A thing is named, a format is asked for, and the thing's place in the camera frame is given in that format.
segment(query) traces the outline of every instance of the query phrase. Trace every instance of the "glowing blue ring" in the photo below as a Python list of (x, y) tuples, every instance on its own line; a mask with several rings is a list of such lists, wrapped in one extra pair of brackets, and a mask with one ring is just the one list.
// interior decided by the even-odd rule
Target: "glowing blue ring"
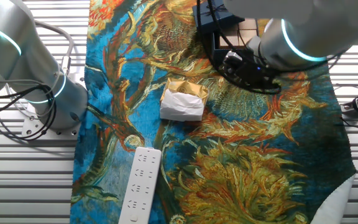
[(307, 54), (302, 53), (290, 41), (290, 38), (288, 37), (288, 34), (287, 34), (287, 29), (285, 27), (285, 21), (283, 19), (281, 20), (281, 27), (282, 27), (282, 30), (283, 30), (283, 35), (284, 35), (285, 41), (287, 42), (288, 46), (290, 46), (292, 51), (294, 51), (297, 55), (299, 55), (299, 57), (301, 57), (301, 58), (303, 58), (305, 60), (309, 60), (311, 62), (323, 62), (323, 61), (325, 61), (327, 59), (326, 57), (312, 57), (312, 56), (309, 56)]
[(5, 38), (7, 41), (9, 41), (17, 49), (17, 51), (19, 52), (19, 56), (22, 55), (22, 50), (14, 40), (12, 40), (8, 35), (4, 34), (2, 31), (0, 31), (0, 36)]
[[(55, 94), (55, 98), (63, 91), (65, 85), (66, 85), (66, 75), (63, 75), (64, 76), (64, 80), (63, 80), (63, 85), (62, 87), (60, 88), (60, 90)], [(44, 101), (37, 101), (37, 102), (33, 102), (33, 101), (30, 101), (30, 100), (27, 100), (29, 103), (46, 103), (48, 100), (44, 100)]]

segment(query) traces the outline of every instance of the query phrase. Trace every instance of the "metal grating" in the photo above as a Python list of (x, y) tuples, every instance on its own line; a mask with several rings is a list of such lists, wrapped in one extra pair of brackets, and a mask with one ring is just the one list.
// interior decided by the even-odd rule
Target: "metal grating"
[[(71, 78), (80, 82), (86, 57), (86, 31), (89, 3), (87, 0), (26, 0), (35, 19), (65, 29), (75, 40)], [(49, 51), (61, 61), (68, 42), (58, 34), (38, 28)], [(331, 69), (331, 80), (340, 103), (358, 96), (358, 45), (342, 56)], [(0, 106), (7, 100), (0, 100)], [(1, 116), (17, 134), (24, 118), (15, 109)], [(348, 119), (358, 125), (357, 119)], [(358, 129), (348, 127), (354, 164), (358, 170)], [(0, 224), (70, 222), (70, 196), (75, 141), (19, 145), (0, 134)], [(358, 173), (346, 207), (343, 224), (358, 224)]]

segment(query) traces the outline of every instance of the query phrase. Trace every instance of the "wire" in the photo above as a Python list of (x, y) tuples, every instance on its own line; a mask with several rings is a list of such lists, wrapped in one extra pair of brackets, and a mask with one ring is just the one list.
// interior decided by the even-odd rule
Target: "wire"
[(255, 19), (255, 23), (256, 23), (256, 35), (259, 36), (259, 24), (258, 24), (258, 19)]
[(73, 48), (74, 48), (74, 40), (69, 33), (67, 33), (66, 31), (64, 31), (63, 29), (61, 29), (59, 27), (52, 26), (50, 24), (40, 22), (40, 21), (35, 21), (35, 25), (38, 25), (38, 26), (43, 27), (48, 30), (52, 30), (52, 31), (66, 37), (66, 39), (68, 40), (68, 49), (67, 49), (67, 53), (65, 54), (65, 56), (69, 57), (71, 55), (71, 52), (73, 51)]
[[(56, 78), (56, 80), (55, 80), (55, 82), (53, 83), (52, 87), (50, 87), (50, 91), (48, 91), (48, 92), (46, 93), (46, 95), (49, 94), (49, 93), (51, 93), (52, 90), (56, 87), (56, 85), (57, 85), (57, 83), (58, 83), (58, 81), (59, 81), (59, 78), (60, 78), (60, 76), (58, 76), (58, 77)], [(10, 94), (9, 85), (8, 85), (8, 84), (6, 84), (6, 85), (8, 86), (8, 88), (7, 88), (6, 90), (7, 90), (8, 94)], [(38, 117), (46, 116), (46, 115), (52, 110), (52, 108), (49, 108), (49, 110), (46, 111), (45, 113), (43, 113), (43, 114), (37, 114), (37, 113), (34, 113), (34, 112), (29, 111), (29, 110), (22, 104), (22, 102), (19, 101), (19, 104), (20, 104), (28, 113), (37, 115)]]
[[(53, 91), (53, 89), (56, 87), (56, 85), (57, 85), (57, 83), (58, 83), (58, 81), (59, 81), (59, 78), (60, 78), (60, 76), (58, 75), (57, 78), (56, 78), (56, 80), (55, 80), (55, 82), (53, 83), (52, 87), (50, 87), (50, 90), (49, 90), (48, 92), (46, 92), (45, 95), (47, 95), (47, 94), (49, 94), (49, 93), (51, 93), (51, 92)], [(42, 82), (38, 82), (38, 81), (36, 81), (36, 80), (4, 80), (4, 81), (0, 81), (0, 83), (7, 83), (7, 84), (6, 84), (6, 86), (7, 86), (7, 87), (6, 87), (6, 91), (7, 91), (7, 93), (10, 95), (11, 100), (13, 100), (13, 97), (14, 97), (13, 95), (14, 95), (14, 94), (11, 94), (10, 87), (9, 87), (8, 83), (17, 83), (18, 85), (28, 85), (28, 84), (23, 84), (23, 83), (25, 83), (25, 82), (36, 83), (36, 84), (39, 84), (39, 85), (43, 85)], [(33, 112), (29, 111), (29, 110), (22, 104), (21, 101), (18, 101), (18, 103), (19, 103), (28, 113), (34, 114), (34, 115), (36, 115), (36, 116), (38, 116), (38, 117), (46, 116), (46, 115), (52, 110), (52, 108), (50, 107), (49, 110), (46, 111), (45, 113), (43, 113), (43, 114), (37, 114), (37, 113), (33, 113)], [(14, 106), (20, 111), (20, 113), (22, 113), (24, 116), (26, 116), (26, 117), (28, 117), (28, 118), (32, 118), (32, 119), (38, 119), (38, 118), (35, 118), (35, 117), (31, 116), (31, 115), (25, 114), (20, 108), (18, 108), (18, 106), (16, 105), (16, 102), (15, 102), (13, 105), (14, 105)]]
[(209, 59), (209, 62), (211, 63), (211, 65), (215, 68), (215, 70), (217, 71), (217, 72), (219, 72), (219, 74), (222, 76), (222, 77), (224, 77), (229, 83), (231, 83), (231, 84), (233, 84), (233, 85), (236, 85), (236, 86), (239, 86), (239, 87), (241, 87), (241, 88), (243, 88), (243, 89), (245, 89), (245, 90), (247, 90), (247, 91), (249, 91), (249, 92), (252, 92), (252, 93), (260, 93), (260, 94), (264, 94), (264, 95), (276, 95), (277, 93), (279, 93), (279, 92), (269, 92), (269, 91), (265, 91), (265, 90), (260, 90), (260, 91), (258, 91), (258, 90), (255, 90), (255, 89), (253, 89), (253, 88), (250, 88), (249, 86), (247, 86), (247, 85), (241, 85), (240, 86), (240, 83), (236, 83), (235, 81), (233, 81), (233, 80), (231, 80), (230, 78), (228, 78), (220, 69), (219, 69), (219, 67), (214, 63), (214, 60), (213, 60), (213, 58), (212, 58), (212, 56), (211, 56), (211, 54), (209, 54), (208, 52), (207, 52), (207, 47), (206, 47), (206, 44), (205, 44), (205, 39), (204, 39), (204, 35), (203, 35), (203, 31), (202, 31), (202, 28), (201, 28), (201, 8), (200, 8), (200, 4), (201, 4), (201, 2), (200, 2), (201, 0), (196, 0), (196, 2), (197, 2), (197, 10), (196, 10), (196, 17), (197, 17), (197, 23), (198, 23), (198, 28), (199, 28), (199, 35), (200, 35), (200, 39), (201, 39), (201, 44), (203, 45), (203, 48), (204, 48), (204, 50), (205, 50), (205, 52), (206, 52), (206, 56), (208, 57), (208, 59)]
[[(237, 53), (238, 55), (240, 55), (243, 59), (247, 60), (249, 63), (253, 64), (253, 65), (257, 65), (257, 66), (260, 66), (259, 64), (255, 63), (253, 60), (245, 57), (241, 51), (238, 51), (229, 41), (229, 39), (226, 37), (226, 35), (223, 34), (223, 30), (221, 28), (221, 26), (219, 25), (219, 22), (218, 22), (218, 19), (216, 18), (216, 15), (215, 13), (213, 13), (212, 11), (212, 7), (213, 7), (213, 3), (212, 3), (212, 0), (207, 0), (208, 2), (208, 6), (209, 6), (209, 11), (211, 12), (211, 16), (212, 16), (212, 20), (215, 24), (215, 26), (218, 28), (218, 32), (220, 34), (220, 36), (223, 38), (223, 40), (227, 43), (227, 45), (232, 49), (233, 52)], [(320, 63), (317, 63), (317, 64), (314, 64), (312, 66), (309, 66), (309, 67), (306, 67), (306, 68), (302, 68), (302, 69), (296, 69), (296, 70), (278, 70), (278, 69), (275, 69), (275, 68), (269, 68), (271, 70), (274, 70), (278, 73), (293, 73), (293, 72), (304, 72), (304, 71), (307, 71), (307, 70), (312, 70), (314, 68), (318, 68), (322, 65), (324, 65), (325, 63), (327, 63), (329, 60), (333, 59), (334, 57), (336, 57), (337, 55), (334, 55), (332, 56), (331, 58), (325, 60), (325, 61), (322, 61)]]
[(6, 98), (10, 98), (12, 96), (16, 96), (19, 95), (17, 98), (15, 98), (14, 100), (12, 100), (10, 103), (8, 103), (6, 106), (0, 108), (0, 112), (7, 109), (8, 107), (12, 106), (16, 101), (18, 101), (19, 99), (25, 97), (27, 94), (31, 93), (34, 90), (43, 90), (45, 87), (48, 87), (47, 85), (39, 85), (39, 86), (35, 86), (32, 88), (29, 88), (28, 90), (25, 91), (21, 91), (15, 94), (11, 94), (11, 95), (5, 95), (5, 96), (0, 96), (0, 99), (6, 99)]
[[(48, 91), (46, 94), (49, 94), (53, 91), (53, 89), (56, 87), (56, 84), (59, 80), (60, 76), (58, 76), (55, 80), (55, 82), (53, 83), (50, 91)], [(28, 79), (25, 79), (25, 80), (3, 80), (3, 81), (0, 81), (0, 83), (22, 83), (22, 82), (30, 82), (30, 83), (36, 83), (38, 85), (44, 85), (44, 83), (42, 82), (39, 82), (37, 80), (28, 80)]]
[[(50, 90), (50, 88), (48, 86), (43, 86), (43, 91), (44, 92), (48, 92)], [(53, 102), (52, 103), (52, 100), (51, 98), (53, 98), (53, 93), (49, 93), (48, 95), (50, 97), (48, 103), (50, 104), (50, 107), (54, 108), (54, 111), (53, 111), (53, 115), (51, 115), (52, 113), (49, 113), (48, 115), (48, 118), (46, 120), (46, 122), (44, 123), (44, 125), (37, 131), (35, 132), (34, 134), (31, 134), (29, 136), (26, 136), (26, 137), (20, 137), (16, 134), (14, 134), (12, 131), (9, 130), (9, 128), (3, 123), (3, 121), (1, 120), (0, 118), (0, 123), (1, 125), (4, 127), (4, 129), (7, 131), (4, 132), (3, 130), (0, 129), (0, 132), (5, 135), (7, 138), (9, 139), (12, 139), (13, 141), (16, 141), (16, 139), (19, 139), (19, 140), (25, 140), (25, 141), (33, 141), (33, 140), (36, 140), (40, 137), (42, 137), (44, 134), (46, 134), (47, 130), (49, 130), (49, 128), (51, 127), (51, 125), (53, 124), (53, 122), (55, 121), (55, 117), (56, 117), (56, 112), (57, 112), (57, 109), (56, 109), (56, 102)]]
[[(11, 94), (11, 91), (9, 90), (9, 85), (6, 84), (5, 85), (5, 90), (7, 92), (7, 94)], [(18, 102), (15, 102), (13, 105), (15, 106), (15, 108), (21, 113), (23, 114), (24, 116), (28, 117), (28, 118), (34, 118), (34, 119), (39, 119), (39, 118), (35, 118), (34, 116), (32, 115), (28, 115), (27, 113), (23, 112), (18, 106), (16, 103), (19, 103), (28, 113), (30, 113), (30, 111), (27, 110), (27, 108), (22, 104), (22, 102), (20, 102), (20, 100)]]
[[(8, 94), (11, 94), (11, 90), (10, 90), (10, 87), (9, 87), (8, 84), (6, 84), (5, 89), (6, 89), (6, 91), (7, 91)], [(24, 110), (26, 110), (26, 112), (28, 112), (28, 113), (30, 113), (30, 114), (32, 114), (32, 115), (35, 115), (35, 116), (37, 116), (37, 117), (26, 114), (25, 112), (23, 112), (23, 111), (16, 105), (16, 103), (19, 103), (19, 104), (24, 108)], [(52, 107), (49, 107), (48, 111), (44, 112), (43, 114), (38, 114), (38, 113), (34, 113), (34, 112), (32, 112), (32, 111), (29, 111), (29, 110), (27, 109), (27, 107), (23, 105), (23, 103), (22, 103), (21, 101), (18, 101), (18, 102), (16, 102), (16, 103), (14, 103), (14, 106), (16, 107), (16, 109), (19, 110), (20, 113), (22, 113), (24, 116), (26, 116), (26, 117), (28, 117), (28, 118), (36, 119), (36, 120), (40, 120), (40, 118), (42, 118), (42, 117), (48, 115), (48, 114), (51, 112), (51, 110), (52, 110)]]
[(347, 121), (345, 121), (342, 117), (341, 117), (341, 120), (342, 120), (343, 122), (345, 122), (349, 127), (358, 128), (358, 126), (356, 126), (356, 125), (349, 124), (349, 123), (348, 123)]
[[(328, 67), (328, 70), (332, 69), (333, 66), (335, 66), (338, 63), (338, 60), (341, 58), (341, 55), (343, 53), (339, 53), (338, 55), (336, 55), (336, 59), (335, 61)], [(299, 78), (299, 79), (291, 79), (291, 78), (285, 78), (285, 77), (278, 77), (277, 79), (279, 80), (284, 80), (284, 81), (289, 81), (289, 82), (303, 82), (303, 81), (312, 81), (315, 80), (319, 77), (322, 77), (323, 75), (325, 75), (325, 73), (321, 73), (319, 75), (315, 75), (313, 77), (310, 78)]]

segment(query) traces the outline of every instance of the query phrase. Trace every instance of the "power strip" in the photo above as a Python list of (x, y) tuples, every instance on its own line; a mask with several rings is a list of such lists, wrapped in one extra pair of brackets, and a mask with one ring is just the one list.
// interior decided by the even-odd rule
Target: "power strip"
[(161, 151), (136, 148), (118, 224), (149, 223), (160, 161)]

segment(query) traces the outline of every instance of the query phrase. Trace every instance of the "cloth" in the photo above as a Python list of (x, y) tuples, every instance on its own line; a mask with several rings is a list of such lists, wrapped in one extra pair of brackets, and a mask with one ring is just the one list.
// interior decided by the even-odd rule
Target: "cloth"
[[(151, 224), (311, 223), (355, 174), (327, 67), (289, 74), (326, 75), (280, 81), (276, 96), (232, 86), (205, 57), (194, 5), (91, 1), (71, 223), (118, 223), (138, 146), (163, 155)], [(202, 122), (159, 118), (168, 77), (208, 88)]]

